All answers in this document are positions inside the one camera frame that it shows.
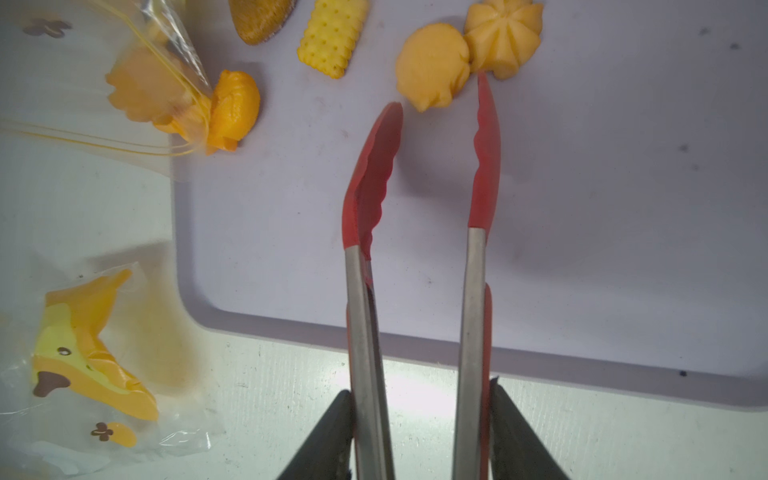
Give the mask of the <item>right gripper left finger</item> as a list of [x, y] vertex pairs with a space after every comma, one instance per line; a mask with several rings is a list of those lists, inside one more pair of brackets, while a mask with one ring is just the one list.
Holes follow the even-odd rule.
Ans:
[[340, 391], [287, 464], [278, 480], [347, 480], [354, 438], [354, 406]]

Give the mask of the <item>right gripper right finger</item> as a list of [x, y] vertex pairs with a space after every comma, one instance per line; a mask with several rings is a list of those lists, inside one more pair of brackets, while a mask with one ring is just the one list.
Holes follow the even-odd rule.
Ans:
[[494, 479], [569, 479], [497, 378], [490, 381], [490, 465]]

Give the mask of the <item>lavender plastic tray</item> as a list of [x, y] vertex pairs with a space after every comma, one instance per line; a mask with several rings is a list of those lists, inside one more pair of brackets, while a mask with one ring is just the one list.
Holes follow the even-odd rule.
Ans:
[[[375, 1], [346, 74], [301, 63], [313, 9], [249, 46], [191, 1], [206, 72], [262, 93], [233, 154], [175, 166], [183, 303], [222, 331], [346, 344], [342, 202], [406, 38], [465, 1]], [[486, 278], [495, 372], [767, 405], [767, 5], [548, 1], [491, 88], [502, 135]]]

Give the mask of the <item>red metal tongs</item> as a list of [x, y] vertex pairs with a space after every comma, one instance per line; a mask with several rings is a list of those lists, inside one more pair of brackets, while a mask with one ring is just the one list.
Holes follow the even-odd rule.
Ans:
[[447, 114], [391, 102], [342, 202], [350, 389], [361, 479], [395, 475], [383, 356], [458, 367], [451, 475], [489, 475], [492, 296], [486, 249], [502, 132], [479, 73]]

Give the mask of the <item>orange fish shaped cookie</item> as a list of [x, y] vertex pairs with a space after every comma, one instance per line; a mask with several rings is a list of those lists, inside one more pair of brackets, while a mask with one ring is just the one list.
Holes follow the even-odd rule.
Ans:
[[191, 134], [198, 135], [207, 127], [207, 155], [235, 152], [257, 121], [260, 101], [258, 86], [249, 74], [224, 70], [211, 97], [194, 97], [188, 105], [175, 107], [169, 116], [153, 120], [152, 124], [187, 141]]

